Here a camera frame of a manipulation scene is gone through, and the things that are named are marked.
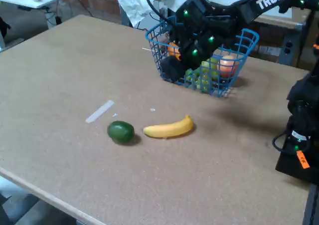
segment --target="banana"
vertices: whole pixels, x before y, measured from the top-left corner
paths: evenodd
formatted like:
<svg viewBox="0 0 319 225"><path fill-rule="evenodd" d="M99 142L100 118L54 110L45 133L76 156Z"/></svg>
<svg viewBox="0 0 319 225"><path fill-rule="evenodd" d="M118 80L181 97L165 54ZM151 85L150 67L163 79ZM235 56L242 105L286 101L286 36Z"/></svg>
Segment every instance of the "banana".
<svg viewBox="0 0 319 225"><path fill-rule="evenodd" d="M194 126L194 122L189 115L181 121L172 124L161 124L145 127L143 132L153 138L168 138L189 132Z"/></svg>

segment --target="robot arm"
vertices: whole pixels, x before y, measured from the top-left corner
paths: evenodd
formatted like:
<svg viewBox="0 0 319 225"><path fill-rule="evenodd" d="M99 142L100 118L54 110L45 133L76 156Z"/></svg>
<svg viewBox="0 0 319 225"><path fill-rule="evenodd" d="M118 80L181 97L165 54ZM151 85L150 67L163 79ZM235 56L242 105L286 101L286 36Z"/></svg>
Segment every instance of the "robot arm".
<svg viewBox="0 0 319 225"><path fill-rule="evenodd" d="M311 8L319 0L240 0L229 6L208 0L186 0L175 13L176 21L183 25L163 18L147 1L172 27L169 38L179 46L180 60L163 60L162 70L167 78L177 81L186 70L198 68L222 44L231 45L236 35L264 12L276 6L280 6L281 12L292 6Z"/></svg>
<svg viewBox="0 0 319 225"><path fill-rule="evenodd" d="M240 0L224 6L208 0L186 0L176 11L174 24L149 5L170 26L170 41L179 46L179 60L169 56L161 62L167 78L177 81L188 69L196 69L210 58L222 44L233 44L236 35L262 13L280 7L286 12L292 6L301 9L319 9L319 0ZM319 37L314 45L319 55ZM319 62L313 71L292 87L288 94L291 116L284 132L273 139L274 147L281 152L276 170L319 185ZM285 136L282 148L276 140ZM297 155L302 153L303 160ZM309 167L301 166L307 162Z"/></svg>

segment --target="blue wire basket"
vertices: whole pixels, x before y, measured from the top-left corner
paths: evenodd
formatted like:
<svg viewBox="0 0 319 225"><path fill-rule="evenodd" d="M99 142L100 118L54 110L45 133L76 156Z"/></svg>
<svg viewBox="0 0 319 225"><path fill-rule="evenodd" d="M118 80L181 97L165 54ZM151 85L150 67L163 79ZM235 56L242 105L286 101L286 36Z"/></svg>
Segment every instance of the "blue wire basket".
<svg viewBox="0 0 319 225"><path fill-rule="evenodd" d="M168 19L176 23L175 16L171 16ZM171 25L163 21L146 33L146 39L150 42L151 51L160 76L164 80L172 82L166 78L160 67L161 61L170 55L175 55L179 58L178 47L173 43L169 43L168 33L170 29ZM236 36L233 46L226 48L222 45L218 50L214 51L210 59L203 61L198 69L189 69L184 77L175 83L210 95L225 96L236 81L248 55L256 46L258 40L258 33L243 29L241 34Z"/></svg>

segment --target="cardboard box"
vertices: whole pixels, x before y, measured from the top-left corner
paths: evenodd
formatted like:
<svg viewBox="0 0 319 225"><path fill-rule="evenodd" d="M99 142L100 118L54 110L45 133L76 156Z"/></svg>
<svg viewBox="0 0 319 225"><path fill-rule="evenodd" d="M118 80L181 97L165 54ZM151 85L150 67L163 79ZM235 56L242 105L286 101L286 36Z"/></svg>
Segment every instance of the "cardboard box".
<svg viewBox="0 0 319 225"><path fill-rule="evenodd" d="M278 62L280 52L281 48L277 44L260 41L250 56L270 62Z"/></svg>

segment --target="white paper strip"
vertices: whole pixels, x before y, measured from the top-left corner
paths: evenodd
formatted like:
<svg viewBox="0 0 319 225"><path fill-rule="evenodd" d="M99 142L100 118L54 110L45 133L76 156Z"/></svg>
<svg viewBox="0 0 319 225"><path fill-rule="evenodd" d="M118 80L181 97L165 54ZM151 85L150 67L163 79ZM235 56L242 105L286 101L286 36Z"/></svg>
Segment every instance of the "white paper strip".
<svg viewBox="0 0 319 225"><path fill-rule="evenodd" d="M85 121L87 123L94 122L98 117L100 117L105 111L107 111L109 108L112 107L114 102L112 100L109 100L104 105L102 105L97 111L95 111L89 118L87 118Z"/></svg>

